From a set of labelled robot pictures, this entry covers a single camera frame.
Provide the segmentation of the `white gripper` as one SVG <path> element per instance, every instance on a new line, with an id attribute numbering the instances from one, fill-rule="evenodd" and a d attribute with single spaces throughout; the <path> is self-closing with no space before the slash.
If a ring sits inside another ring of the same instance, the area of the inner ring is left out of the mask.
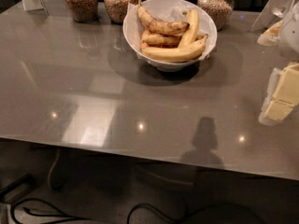
<path id="1" fill-rule="evenodd" d="M 257 39 L 262 46 L 275 46 L 289 61 L 299 61 L 299 1 L 294 2 L 282 21 L 278 21 Z M 299 63 L 275 68 L 269 78 L 259 122 L 274 126 L 287 118 L 299 105 Z"/>

